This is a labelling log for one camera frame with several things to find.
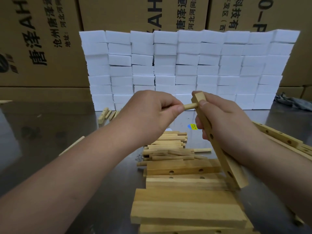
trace hand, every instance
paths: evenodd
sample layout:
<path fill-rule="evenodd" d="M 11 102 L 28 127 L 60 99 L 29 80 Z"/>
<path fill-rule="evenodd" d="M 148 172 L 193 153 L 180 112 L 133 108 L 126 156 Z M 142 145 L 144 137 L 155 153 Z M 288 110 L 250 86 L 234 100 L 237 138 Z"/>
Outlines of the hand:
<path fill-rule="evenodd" d="M 246 165 L 249 162 L 246 155 L 254 154 L 255 150 L 260 151 L 269 140 L 235 102 L 214 94 L 204 94 L 207 101 L 201 100 L 199 106 L 212 124 L 214 137 L 224 151 Z M 195 121 L 197 127 L 203 129 L 198 116 Z M 202 137 L 208 140 L 204 129 Z"/>
<path fill-rule="evenodd" d="M 123 107 L 113 123 L 123 124 L 129 139 L 134 139 L 137 147 L 156 141 L 184 111 L 182 102 L 171 94 L 144 90 L 136 92 Z"/>

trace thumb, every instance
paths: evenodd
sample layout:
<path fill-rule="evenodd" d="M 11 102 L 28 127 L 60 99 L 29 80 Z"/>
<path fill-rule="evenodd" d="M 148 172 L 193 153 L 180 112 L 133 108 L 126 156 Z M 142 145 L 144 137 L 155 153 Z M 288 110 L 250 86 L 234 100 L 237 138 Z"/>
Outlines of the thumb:
<path fill-rule="evenodd" d="M 218 106 L 205 100 L 200 100 L 199 107 L 212 124 L 224 115 L 224 111 L 222 111 Z"/>
<path fill-rule="evenodd" d="M 174 105 L 161 112 L 160 124 L 167 128 L 184 111 L 183 105 Z"/>

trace stainless steel table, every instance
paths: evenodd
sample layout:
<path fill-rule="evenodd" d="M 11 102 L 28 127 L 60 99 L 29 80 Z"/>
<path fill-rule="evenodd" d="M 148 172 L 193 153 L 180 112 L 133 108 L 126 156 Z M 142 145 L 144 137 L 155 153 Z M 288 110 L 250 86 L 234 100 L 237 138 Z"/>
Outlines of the stainless steel table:
<path fill-rule="evenodd" d="M 9 103 L 0 111 L 0 196 L 55 159 L 81 136 L 97 129 L 97 117 L 89 103 Z M 257 122 L 287 133 L 312 145 L 312 113 L 274 104 L 269 110 L 246 111 Z M 172 130 L 188 133 L 187 148 L 211 147 L 201 130 L 190 130 L 194 111 L 183 112 Z M 136 234 L 130 223 L 136 188 L 144 188 L 143 171 L 136 167 L 142 148 L 127 156 L 105 177 L 100 188 L 77 216 L 67 233 Z M 240 192 L 246 214 L 255 228 L 267 233 L 312 233 L 297 227 L 279 199 L 247 172 L 250 185 Z"/>

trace brown cardboard box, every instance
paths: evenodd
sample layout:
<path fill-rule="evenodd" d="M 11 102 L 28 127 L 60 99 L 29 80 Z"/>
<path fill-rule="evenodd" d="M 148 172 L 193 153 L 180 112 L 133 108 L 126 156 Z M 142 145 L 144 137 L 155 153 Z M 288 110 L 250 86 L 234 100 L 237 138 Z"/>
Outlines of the brown cardboard box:
<path fill-rule="evenodd" d="M 208 1 L 79 0 L 79 5 L 85 31 L 199 31 L 205 28 Z"/>
<path fill-rule="evenodd" d="M 88 87 L 75 0 L 0 0 L 0 16 L 0 86 Z"/>
<path fill-rule="evenodd" d="M 90 88 L 0 87 L 0 98 L 14 102 L 92 102 Z"/>
<path fill-rule="evenodd" d="M 289 98 L 301 98 L 303 87 L 279 87 L 276 94 L 285 93 Z"/>
<path fill-rule="evenodd" d="M 304 100 L 312 101 L 312 86 L 305 87 L 301 98 Z"/>
<path fill-rule="evenodd" d="M 207 25 L 209 30 L 214 31 L 221 31 L 223 25 L 224 31 L 300 30 L 300 36 L 283 72 L 284 77 L 280 85 L 302 86 L 306 84 L 305 79 L 312 62 L 311 5 L 312 0 L 243 0 L 242 3 L 240 0 L 212 0 Z"/>

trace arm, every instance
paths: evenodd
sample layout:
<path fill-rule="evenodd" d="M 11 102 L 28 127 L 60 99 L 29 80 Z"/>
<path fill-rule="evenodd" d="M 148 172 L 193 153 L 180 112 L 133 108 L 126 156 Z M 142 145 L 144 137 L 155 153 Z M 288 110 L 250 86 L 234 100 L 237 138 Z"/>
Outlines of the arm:
<path fill-rule="evenodd" d="M 222 149 L 249 168 L 307 224 L 312 225 L 312 161 L 271 141 L 232 101 L 205 93 L 200 107 Z M 197 127 L 203 126 L 196 118 Z"/>
<path fill-rule="evenodd" d="M 183 112 L 181 105 L 163 92 L 136 93 L 107 126 L 1 197 L 0 233 L 64 233 L 103 177 L 128 154 L 156 141 Z"/>

